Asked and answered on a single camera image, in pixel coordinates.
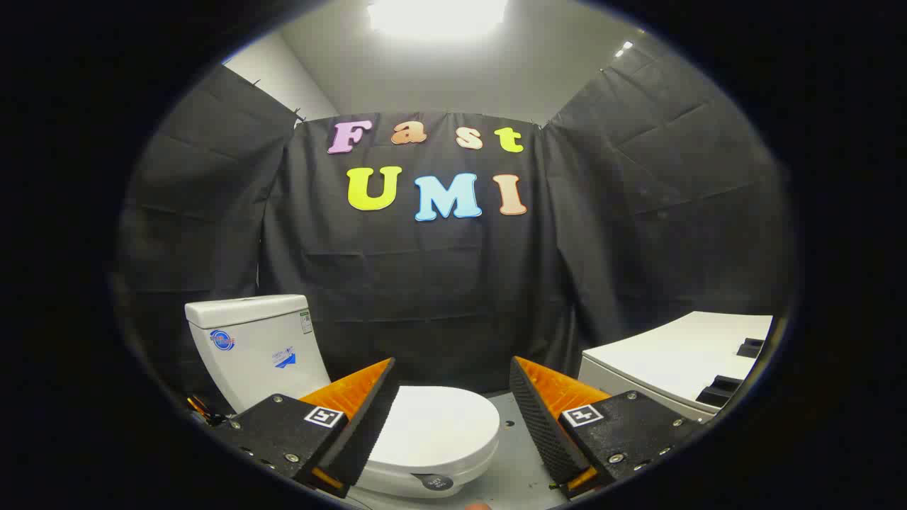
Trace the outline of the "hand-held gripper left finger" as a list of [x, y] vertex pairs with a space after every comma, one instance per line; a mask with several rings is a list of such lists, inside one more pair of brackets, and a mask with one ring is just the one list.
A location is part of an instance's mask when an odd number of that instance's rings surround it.
[[214, 426], [213, 436], [282, 477], [345, 498], [398, 396], [395, 365], [387, 358], [301, 398], [266, 396]]

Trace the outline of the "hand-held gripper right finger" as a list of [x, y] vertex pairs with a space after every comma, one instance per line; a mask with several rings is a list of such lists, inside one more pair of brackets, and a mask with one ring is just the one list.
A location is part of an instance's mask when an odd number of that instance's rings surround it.
[[521, 356], [509, 362], [509, 390], [542, 465], [570, 499], [647, 470], [705, 426], [639, 391], [607, 394]]

